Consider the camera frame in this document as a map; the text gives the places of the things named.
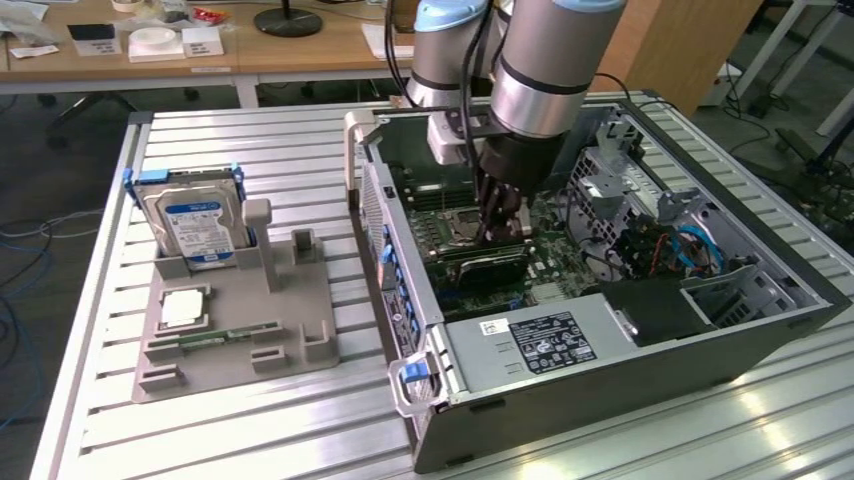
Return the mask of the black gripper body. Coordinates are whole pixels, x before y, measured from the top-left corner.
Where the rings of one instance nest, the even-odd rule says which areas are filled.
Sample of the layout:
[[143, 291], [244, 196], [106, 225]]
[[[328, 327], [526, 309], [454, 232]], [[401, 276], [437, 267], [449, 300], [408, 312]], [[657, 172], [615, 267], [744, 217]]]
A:
[[562, 148], [561, 135], [536, 139], [516, 134], [485, 139], [478, 166], [490, 179], [532, 193], [550, 174]]

